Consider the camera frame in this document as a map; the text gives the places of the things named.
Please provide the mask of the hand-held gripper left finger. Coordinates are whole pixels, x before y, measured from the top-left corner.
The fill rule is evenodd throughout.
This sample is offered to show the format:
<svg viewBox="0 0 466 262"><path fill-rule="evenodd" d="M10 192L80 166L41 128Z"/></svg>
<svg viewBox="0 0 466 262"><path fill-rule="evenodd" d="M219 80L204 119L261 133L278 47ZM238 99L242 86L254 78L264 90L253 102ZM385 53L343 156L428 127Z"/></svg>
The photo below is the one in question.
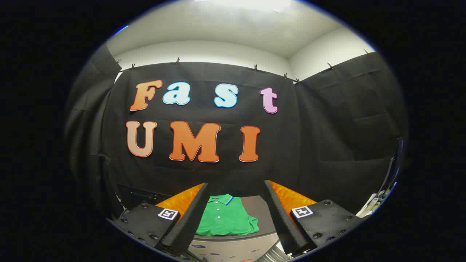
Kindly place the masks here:
<svg viewBox="0 0 466 262"><path fill-rule="evenodd" d="M183 256L188 253L208 199L209 184L201 183L158 204L142 200L108 222L152 251Z"/></svg>

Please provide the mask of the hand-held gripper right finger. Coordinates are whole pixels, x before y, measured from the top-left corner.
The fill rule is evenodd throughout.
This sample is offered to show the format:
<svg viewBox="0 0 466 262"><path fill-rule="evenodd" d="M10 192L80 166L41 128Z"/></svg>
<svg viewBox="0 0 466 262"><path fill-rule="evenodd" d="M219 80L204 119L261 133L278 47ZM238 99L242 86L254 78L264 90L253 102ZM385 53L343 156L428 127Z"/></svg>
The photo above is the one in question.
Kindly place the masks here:
<svg viewBox="0 0 466 262"><path fill-rule="evenodd" d="M286 253L321 249L365 222L332 200L316 202L273 181L264 184L264 199Z"/></svg>

